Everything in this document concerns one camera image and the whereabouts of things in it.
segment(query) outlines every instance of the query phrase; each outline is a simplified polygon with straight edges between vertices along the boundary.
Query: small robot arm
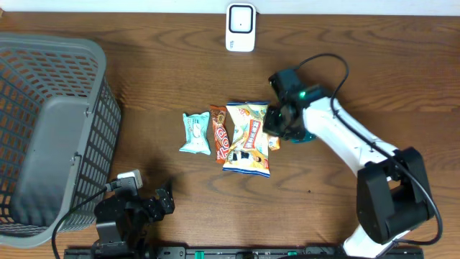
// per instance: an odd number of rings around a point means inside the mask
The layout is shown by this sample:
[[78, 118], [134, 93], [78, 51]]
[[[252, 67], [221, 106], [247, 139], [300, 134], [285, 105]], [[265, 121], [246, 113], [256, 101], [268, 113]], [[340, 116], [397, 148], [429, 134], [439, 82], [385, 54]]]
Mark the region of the small robot arm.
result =
[[[412, 147], [401, 151], [373, 135], [336, 99], [333, 111], [327, 90], [319, 85], [307, 87], [295, 71], [295, 68], [279, 71], [269, 78], [280, 105], [268, 108], [263, 130], [293, 142], [319, 138], [350, 167], [358, 178], [356, 213], [360, 225], [342, 248], [349, 256], [383, 255], [395, 240], [432, 218], [433, 208], [415, 183], [388, 157], [369, 146], [343, 122], [410, 170], [431, 197], [423, 159]], [[387, 182], [391, 180], [401, 184], [390, 189]]]

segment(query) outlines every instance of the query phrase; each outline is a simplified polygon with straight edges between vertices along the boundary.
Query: wood grain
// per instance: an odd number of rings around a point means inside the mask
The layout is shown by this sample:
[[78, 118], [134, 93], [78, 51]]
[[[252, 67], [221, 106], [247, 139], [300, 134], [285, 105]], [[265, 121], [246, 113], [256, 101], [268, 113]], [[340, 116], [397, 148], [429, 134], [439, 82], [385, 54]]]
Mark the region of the wood grain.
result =
[[[270, 153], [269, 179], [221, 171], [212, 155], [178, 150], [181, 114], [210, 104], [276, 97], [267, 79], [311, 55], [344, 56], [351, 75], [340, 102], [363, 125], [425, 158], [443, 215], [442, 241], [426, 258], [460, 253], [460, 20], [455, 17], [259, 15], [252, 53], [224, 46], [224, 15], [5, 13], [0, 30], [81, 37], [104, 49], [106, 75], [123, 109], [112, 174], [138, 168], [149, 195], [174, 178], [175, 213], [150, 229], [153, 239], [190, 246], [305, 245], [341, 242], [357, 226], [356, 179], [321, 141], [282, 143]], [[324, 58], [302, 68], [307, 82], [333, 88], [343, 67]], [[227, 120], [230, 135], [231, 120]], [[431, 238], [432, 220], [410, 234]], [[69, 245], [97, 240], [94, 227], [58, 235]], [[47, 243], [0, 247], [0, 258], [51, 258]]]

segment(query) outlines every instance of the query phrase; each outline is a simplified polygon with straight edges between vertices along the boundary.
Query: snack package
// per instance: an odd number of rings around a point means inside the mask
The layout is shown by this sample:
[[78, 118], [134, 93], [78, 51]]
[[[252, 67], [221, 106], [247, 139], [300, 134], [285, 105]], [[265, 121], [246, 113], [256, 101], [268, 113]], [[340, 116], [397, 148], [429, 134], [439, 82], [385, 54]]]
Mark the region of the snack package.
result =
[[211, 154], [206, 132], [208, 131], [209, 112], [187, 116], [183, 114], [185, 137], [187, 142], [179, 151]]
[[224, 171], [270, 177], [268, 137], [262, 131], [268, 102], [231, 102], [227, 104], [235, 124], [233, 144]]
[[230, 141], [225, 130], [225, 116], [227, 109], [211, 105], [211, 119], [213, 121], [214, 142], [216, 143], [217, 163], [225, 163], [229, 153]]
[[268, 148], [271, 151], [279, 150], [281, 147], [280, 138], [268, 135]]

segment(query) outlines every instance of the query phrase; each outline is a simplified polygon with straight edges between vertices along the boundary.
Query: brown wrapper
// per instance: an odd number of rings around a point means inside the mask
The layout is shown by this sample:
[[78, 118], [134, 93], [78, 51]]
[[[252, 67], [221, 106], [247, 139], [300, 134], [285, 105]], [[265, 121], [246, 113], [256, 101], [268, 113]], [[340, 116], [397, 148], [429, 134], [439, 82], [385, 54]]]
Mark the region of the brown wrapper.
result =
[[216, 143], [217, 163], [225, 163], [229, 154], [230, 141], [225, 130], [225, 116], [227, 108], [211, 105], [211, 119], [213, 121], [214, 142]]

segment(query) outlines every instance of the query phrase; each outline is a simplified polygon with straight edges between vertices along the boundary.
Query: candy bar wrapper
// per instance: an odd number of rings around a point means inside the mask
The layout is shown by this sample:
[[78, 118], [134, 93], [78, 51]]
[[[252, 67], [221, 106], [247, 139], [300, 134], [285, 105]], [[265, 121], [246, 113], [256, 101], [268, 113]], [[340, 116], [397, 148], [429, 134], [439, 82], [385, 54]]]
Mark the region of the candy bar wrapper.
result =
[[211, 105], [211, 119], [213, 121], [214, 142], [216, 143], [217, 163], [225, 163], [229, 153], [230, 141], [225, 130], [225, 116], [227, 109]]
[[280, 138], [268, 135], [268, 148], [271, 151], [279, 150], [281, 147]]
[[185, 137], [187, 142], [179, 151], [211, 154], [206, 132], [208, 131], [209, 112], [187, 116], [183, 114]]
[[270, 177], [268, 136], [262, 131], [268, 102], [231, 102], [227, 110], [235, 124], [233, 144], [224, 171]]

